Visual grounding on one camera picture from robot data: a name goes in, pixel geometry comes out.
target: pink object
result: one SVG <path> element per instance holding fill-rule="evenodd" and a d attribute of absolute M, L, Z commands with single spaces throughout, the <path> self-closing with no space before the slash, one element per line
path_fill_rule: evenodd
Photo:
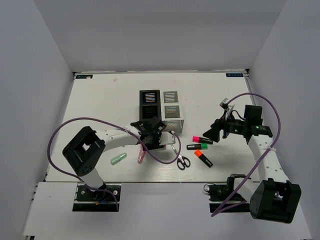
<path fill-rule="evenodd" d="M 192 142 L 198 143 L 200 141 L 200 137 L 198 136 L 193 136 Z"/>
<path fill-rule="evenodd" d="M 144 147 L 141 146 L 139 156 L 138 156 L 138 164 L 142 164 L 142 161 L 144 160 L 146 155 L 146 151 L 144 151 Z"/>

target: white backdrop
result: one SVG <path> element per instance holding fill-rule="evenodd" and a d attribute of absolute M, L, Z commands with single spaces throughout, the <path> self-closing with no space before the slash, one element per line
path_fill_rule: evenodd
<path fill-rule="evenodd" d="M 250 68 L 285 0 L 34 0 L 69 67 Z"/>
<path fill-rule="evenodd" d="M 0 232 L 20 239 L 72 72 L 32 0 L 0 3 Z"/>
<path fill-rule="evenodd" d="M 301 187 L 300 203 L 314 240 L 320 240 L 319 43 L 320 1 L 289 0 L 250 71 L 253 90 L 279 112 L 282 131 L 275 147 L 285 173 Z M 275 114 L 264 106 L 267 123 L 277 129 Z"/>

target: black marker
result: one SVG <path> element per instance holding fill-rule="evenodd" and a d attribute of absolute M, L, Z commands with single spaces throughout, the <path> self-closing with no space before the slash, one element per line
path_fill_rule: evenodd
<path fill-rule="evenodd" d="M 214 141 L 200 136 L 193 136 L 192 142 L 200 144 L 214 144 Z"/>
<path fill-rule="evenodd" d="M 208 149 L 208 144 L 199 143 L 199 144 L 191 144 L 186 146 L 187 150 L 196 150 L 196 149 Z"/>
<path fill-rule="evenodd" d="M 210 160 L 209 160 L 205 155 L 203 155 L 203 153 L 202 153 L 200 150 L 196 150 L 196 151 L 194 152 L 194 154 L 195 154 L 198 158 L 200 158 L 200 160 L 201 160 L 202 162 L 204 162 L 204 164 L 207 165 L 209 168 L 211 168 L 211 167 L 213 166 L 212 162 L 210 162 Z"/>

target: orange highlighter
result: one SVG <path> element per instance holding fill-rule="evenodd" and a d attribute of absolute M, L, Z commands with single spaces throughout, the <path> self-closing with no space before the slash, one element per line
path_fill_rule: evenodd
<path fill-rule="evenodd" d="M 210 162 L 210 160 L 199 149 L 197 149 L 194 154 L 209 168 L 213 166 L 213 163 Z"/>

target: cable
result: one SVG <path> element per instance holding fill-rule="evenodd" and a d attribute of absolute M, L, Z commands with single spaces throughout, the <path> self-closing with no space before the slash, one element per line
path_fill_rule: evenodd
<path fill-rule="evenodd" d="M 206 183 L 204 186 L 203 186 L 203 191 L 205 191 L 206 193 L 208 193 L 209 191 L 206 191 L 205 190 L 205 187 L 208 186 L 208 185 L 215 185 L 214 183 Z"/>
<path fill-rule="evenodd" d="M 241 201 L 241 202 L 232 204 L 232 205 L 230 205 L 230 206 L 226 206 L 226 207 L 222 208 L 221 210 L 219 210 L 217 214 L 222 213 L 222 212 L 224 212 L 224 211 L 226 211 L 226 210 L 228 210 L 228 209 L 232 209 L 232 208 L 234 208 L 234 207 L 240 206 L 240 205 L 245 204 L 245 203 L 247 203 L 247 202 L 246 202 L 245 200 L 243 200 L 243 201 Z"/>
<path fill-rule="evenodd" d="M 109 197 L 106 197 L 106 198 L 105 198 L 105 199 L 103 199 L 103 200 L 97 201 L 97 202 L 95 203 L 95 205 L 99 205 L 99 204 L 104 203 L 105 201 L 107 201 L 107 200 L 108 200 L 108 198 L 109 198 Z"/>
<path fill-rule="evenodd" d="M 126 132 L 126 133 L 130 134 L 131 136 L 135 137 L 135 138 L 138 140 L 138 142 L 144 147 L 144 149 L 147 151 L 147 153 L 148 153 L 152 158 L 154 158 L 156 161 L 158 161 L 159 163 L 162 163 L 162 164 L 172 164 L 172 163 L 174 163 L 174 162 L 178 159 L 178 157 L 179 157 L 179 155 L 180 155 L 180 152 L 181 152 L 181 147 L 182 147 L 181 141 L 180 141 L 180 138 L 177 136 L 177 134 L 176 134 L 175 132 L 173 132 L 172 134 L 174 135 L 174 137 L 175 137 L 176 139 L 178 139 L 178 142 L 179 142 L 179 150 L 178 150 L 178 153 L 177 153 L 176 157 L 175 157 L 172 161 L 165 162 L 165 161 L 161 161 L 161 160 L 158 159 L 156 156 L 154 156 L 154 155 L 150 152 L 150 150 L 147 148 L 147 146 L 144 144 L 144 142 L 139 138 L 139 136 L 135 135 L 133 132 L 127 130 L 127 129 L 124 128 L 124 127 L 117 126 L 117 125 L 112 124 L 112 123 L 110 123 L 110 122 L 103 121 L 103 120 L 100 120 L 100 119 L 97 119 L 97 118 L 92 118 L 92 117 L 77 117 L 77 118 L 73 118 L 73 119 L 70 119 L 70 120 L 68 120 L 68 121 L 63 122 L 60 126 L 58 126 L 58 127 L 53 131 L 53 133 L 52 133 L 52 135 L 51 135 L 51 137 L 50 137 L 50 139 L 49 139 L 47 149 L 46 149 L 46 156 L 47 156 L 47 158 L 48 158 L 49 163 L 52 165 L 52 167 L 53 167 L 54 169 L 56 169 L 56 170 L 59 171 L 60 173 L 69 175 L 69 176 L 71 176 L 71 177 L 74 177 L 74 178 L 78 179 L 80 182 L 84 182 L 84 181 L 83 181 L 79 176 L 77 176 L 77 175 L 75 175 L 75 174 L 72 174 L 72 173 L 70 173 L 70 172 L 64 171 L 64 170 L 60 169 L 59 167 L 57 167 L 57 166 L 53 163 L 53 161 L 52 161 L 52 159 L 51 159 L 51 155 L 50 155 L 51 145 L 52 145 L 52 142 L 53 142 L 53 140 L 54 140 L 57 132 L 58 132 L 63 126 L 65 126 L 65 125 L 67 125 L 67 124 L 69 124 L 69 123 L 71 123 L 71 122 L 78 121 L 78 120 L 91 120 L 91 121 L 95 121 L 95 122 L 98 122 L 98 123 L 102 123 L 102 124 L 109 125 L 109 126 L 111 126 L 111 127 L 114 127 L 114 128 L 116 128 L 116 129 L 119 129 L 119 130 L 121 130 L 121 131 L 123 131 L 123 132 Z M 92 191 L 106 192 L 106 193 L 111 194 L 111 196 L 113 197 L 113 199 L 114 199 L 114 201 L 115 201 L 116 210 L 119 212 L 118 201 L 117 201 L 117 198 L 116 198 L 116 196 L 114 195 L 113 192 L 111 192 L 111 191 L 108 190 L 108 189 L 98 189 L 98 188 L 94 188 L 94 187 L 91 187 L 91 186 L 87 185 L 86 183 L 84 183 L 84 186 L 85 186 L 87 189 L 90 189 L 90 190 L 92 190 Z"/>
<path fill-rule="evenodd" d="M 243 121 L 246 120 L 244 117 L 240 116 L 240 114 L 239 114 L 239 112 L 238 112 L 237 110 L 232 110 L 231 113 L 233 113 L 233 112 L 236 112 L 236 114 L 238 115 L 238 117 L 239 117 L 241 120 L 243 120 Z"/>
<path fill-rule="evenodd" d="M 268 102 L 268 104 L 272 107 L 272 109 L 274 110 L 274 113 L 276 115 L 277 121 L 278 121 L 278 132 L 275 136 L 274 141 L 270 144 L 270 148 L 272 148 L 278 141 L 279 136 L 280 136 L 280 131 L 281 131 L 281 121 L 280 121 L 280 117 L 278 114 L 278 111 L 276 109 L 276 107 L 272 104 L 272 102 L 270 102 L 266 97 L 257 94 L 257 93 L 251 93 L 251 92 L 245 92 L 245 93 L 241 93 L 237 96 L 235 96 L 234 98 L 232 98 L 230 101 L 228 101 L 226 104 L 230 104 L 233 100 L 244 96 L 244 95 L 253 95 L 253 96 L 257 96 L 259 98 L 262 98 L 264 100 L 266 100 Z M 258 167 L 258 165 L 261 163 L 261 161 L 264 159 L 264 157 L 270 152 L 270 148 L 267 148 L 265 150 L 265 152 L 261 155 L 261 157 L 258 159 L 258 161 L 256 161 L 255 165 L 253 166 L 253 168 L 249 171 L 249 173 L 244 177 L 244 179 L 242 180 L 242 182 L 233 190 L 232 193 L 230 193 L 230 195 L 217 207 L 217 209 L 211 214 L 211 217 L 214 217 L 215 215 L 221 213 L 224 211 L 224 208 L 222 209 L 222 207 L 237 193 L 237 191 L 245 184 L 245 182 L 248 180 L 248 178 L 252 175 L 252 173 L 256 170 L 256 168 Z"/>

